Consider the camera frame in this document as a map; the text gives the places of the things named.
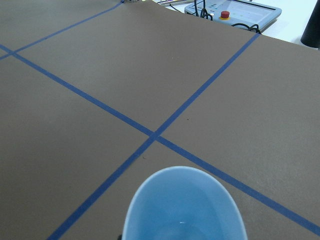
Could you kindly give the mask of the light blue plastic cup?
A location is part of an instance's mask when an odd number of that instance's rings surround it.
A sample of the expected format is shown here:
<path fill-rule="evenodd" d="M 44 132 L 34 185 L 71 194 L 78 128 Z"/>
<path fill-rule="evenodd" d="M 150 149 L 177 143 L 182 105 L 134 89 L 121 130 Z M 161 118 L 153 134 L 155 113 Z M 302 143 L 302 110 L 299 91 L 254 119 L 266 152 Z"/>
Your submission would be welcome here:
<path fill-rule="evenodd" d="M 240 211 L 208 173 L 172 166 L 149 176 L 125 217 L 124 240 L 246 240 Z"/>

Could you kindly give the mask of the teach pendant with red button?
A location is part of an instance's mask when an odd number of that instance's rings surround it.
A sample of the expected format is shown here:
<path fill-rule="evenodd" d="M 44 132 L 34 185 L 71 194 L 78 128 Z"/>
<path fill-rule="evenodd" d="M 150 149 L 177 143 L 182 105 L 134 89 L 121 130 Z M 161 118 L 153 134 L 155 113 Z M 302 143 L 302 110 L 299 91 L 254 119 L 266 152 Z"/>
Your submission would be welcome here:
<path fill-rule="evenodd" d="M 197 0 L 187 5 L 184 12 L 229 26 L 258 26 L 262 30 L 273 24 L 282 10 L 249 0 Z"/>

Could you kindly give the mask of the black cylinder object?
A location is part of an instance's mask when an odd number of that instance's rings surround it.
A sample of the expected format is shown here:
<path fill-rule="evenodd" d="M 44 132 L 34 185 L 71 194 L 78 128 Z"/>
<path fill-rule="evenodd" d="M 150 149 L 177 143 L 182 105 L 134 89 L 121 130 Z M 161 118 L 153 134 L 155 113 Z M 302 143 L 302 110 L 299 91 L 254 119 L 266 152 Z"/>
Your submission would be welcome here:
<path fill-rule="evenodd" d="M 318 0 L 304 29 L 301 43 L 307 47 L 320 48 L 320 1 Z"/>

